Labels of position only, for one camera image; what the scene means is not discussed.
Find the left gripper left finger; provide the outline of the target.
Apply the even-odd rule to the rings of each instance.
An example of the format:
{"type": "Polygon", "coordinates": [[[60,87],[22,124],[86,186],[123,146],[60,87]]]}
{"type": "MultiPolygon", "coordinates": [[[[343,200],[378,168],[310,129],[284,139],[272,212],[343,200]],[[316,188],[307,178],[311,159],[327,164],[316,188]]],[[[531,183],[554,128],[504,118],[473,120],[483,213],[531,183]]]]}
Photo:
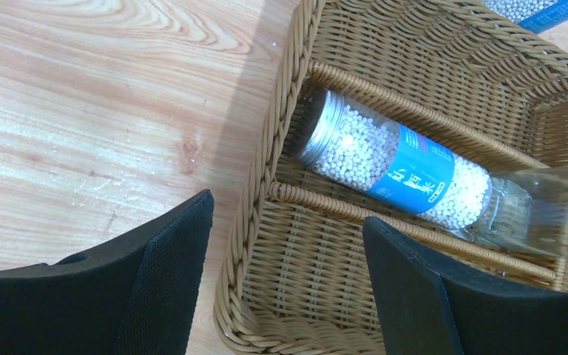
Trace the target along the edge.
{"type": "Polygon", "coordinates": [[[213,212],[203,190],[55,264],[0,271],[0,354],[184,354],[213,212]]]}

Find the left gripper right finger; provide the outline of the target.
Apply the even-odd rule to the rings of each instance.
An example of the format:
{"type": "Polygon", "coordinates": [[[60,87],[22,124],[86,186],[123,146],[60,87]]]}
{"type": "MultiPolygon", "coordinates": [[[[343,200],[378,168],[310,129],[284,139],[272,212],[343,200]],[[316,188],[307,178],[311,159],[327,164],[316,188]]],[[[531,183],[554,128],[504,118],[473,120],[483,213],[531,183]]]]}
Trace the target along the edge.
{"type": "Polygon", "coordinates": [[[377,217],[362,236],[387,354],[568,354],[568,294],[479,271],[377,217]]]}

